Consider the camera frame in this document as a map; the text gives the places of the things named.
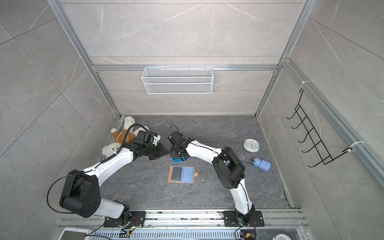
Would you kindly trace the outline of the blue card box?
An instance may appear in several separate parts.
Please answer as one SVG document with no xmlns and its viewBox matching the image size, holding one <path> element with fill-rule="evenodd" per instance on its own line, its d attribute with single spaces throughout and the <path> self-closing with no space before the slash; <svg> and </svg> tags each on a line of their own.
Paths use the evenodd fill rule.
<svg viewBox="0 0 384 240">
<path fill-rule="evenodd" d="M 172 157 L 172 161 L 174 162 L 183 162 L 187 159 L 187 157 Z"/>
</svg>

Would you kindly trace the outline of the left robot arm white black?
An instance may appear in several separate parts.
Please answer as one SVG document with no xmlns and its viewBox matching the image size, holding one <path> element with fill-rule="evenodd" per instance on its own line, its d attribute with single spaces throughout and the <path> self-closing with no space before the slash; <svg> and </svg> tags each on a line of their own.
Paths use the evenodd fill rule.
<svg viewBox="0 0 384 240">
<path fill-rule="evenodd" d="M 83 218 L 98 216 L 122 222 L 130 219 L 129 206 L 102 198 L 100 187 L 119 169 L 137 158 L 147 156 L 151 161 L 157 160 L 168 155 L 169 151 L 160 143 L 160 135 L 146 127 L 142 127 L 132 140 L 127 139 L 129 133 L 130 130 L 127 130 L 112 155 L 91 167 L 82 171 L 73 170 L 63 177 L 65 184 L 59 200 L 62 214 L 76 214 Z"/>
</svg>

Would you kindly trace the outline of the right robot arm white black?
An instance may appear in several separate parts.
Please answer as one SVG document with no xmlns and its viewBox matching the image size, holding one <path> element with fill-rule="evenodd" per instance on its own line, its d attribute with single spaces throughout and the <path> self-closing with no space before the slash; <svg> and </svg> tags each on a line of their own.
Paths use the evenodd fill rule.
<svg viewBox="0 0 384 240">
<path fill-rule="evenodd" d="M 185 138 L 177 131 L 170 134 L 168 140 L 172 144 L 172 157 L 195 157 L 214 167 L 221 184 L 229 189 L 233 196 L 236 218 L 241 225 L 249 225 L 256 210 L 246 189 L 245 166 L 235 152 L 229 147 L 218 149 L 206 146 L 195 139 Z"/>
</svg>

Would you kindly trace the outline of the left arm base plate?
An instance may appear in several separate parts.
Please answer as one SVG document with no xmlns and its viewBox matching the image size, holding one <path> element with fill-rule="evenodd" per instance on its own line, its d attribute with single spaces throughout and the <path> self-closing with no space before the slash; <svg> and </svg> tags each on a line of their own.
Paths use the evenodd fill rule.
<svg viewBox="0 0 384 240">
<path fill-rule="evenodd" d="M 146 211 L 124 212 L 118 219 L 107 218 L 104 228 L 142 227 L 146 219 Z"/>
</svg>

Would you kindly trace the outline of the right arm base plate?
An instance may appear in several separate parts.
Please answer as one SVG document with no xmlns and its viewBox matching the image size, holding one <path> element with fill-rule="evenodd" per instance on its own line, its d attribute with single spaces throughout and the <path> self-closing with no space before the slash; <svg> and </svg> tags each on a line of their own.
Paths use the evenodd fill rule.
<svg viewBox="0 0 384 240">
<path fill-rule="evenodd" d="M 264 227 L 264 217 L 261 211 L 250 211 L 247 215 L 242 215 L 236 211 L 224 211 L 223 220 L 225 227 Z"/>
</svg>

